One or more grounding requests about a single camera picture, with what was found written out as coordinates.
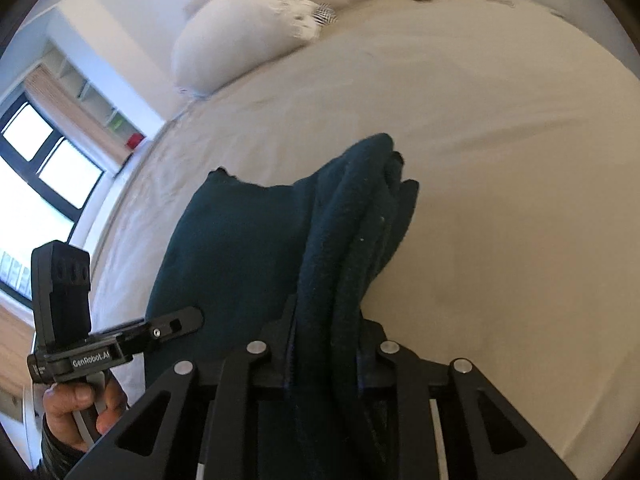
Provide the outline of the person's dark clothed forearm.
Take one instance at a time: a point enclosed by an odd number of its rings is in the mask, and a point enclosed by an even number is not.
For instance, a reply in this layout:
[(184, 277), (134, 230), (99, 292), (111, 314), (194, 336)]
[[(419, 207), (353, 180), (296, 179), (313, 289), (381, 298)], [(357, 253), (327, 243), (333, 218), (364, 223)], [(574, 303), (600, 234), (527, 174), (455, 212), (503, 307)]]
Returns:
[(85, 456), (85, 452), (76, 450), (58, 440), (52, 434), (47, 419), (42, 420), (41, 458), (32, 471), (37, 480), (63, 480)]

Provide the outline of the person's left hand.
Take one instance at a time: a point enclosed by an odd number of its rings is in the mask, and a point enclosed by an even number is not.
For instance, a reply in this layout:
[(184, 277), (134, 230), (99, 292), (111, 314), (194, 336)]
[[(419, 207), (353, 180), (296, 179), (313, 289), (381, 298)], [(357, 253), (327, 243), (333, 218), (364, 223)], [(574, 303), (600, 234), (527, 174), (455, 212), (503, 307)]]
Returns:
[[(73, 412), (92, 408), (96, 393), (82, 382), (54, 384), (43, 393), (43, 408), (50, 433), (60, 442), (80, 452), (87, 452), (88, 445), (81, 437)], [(96, 430), (106, 434), (125, 413), (128, 398), (120, 383), (112, 377), (105, 386), (102, 400), (105, 410), (96, 419)]]

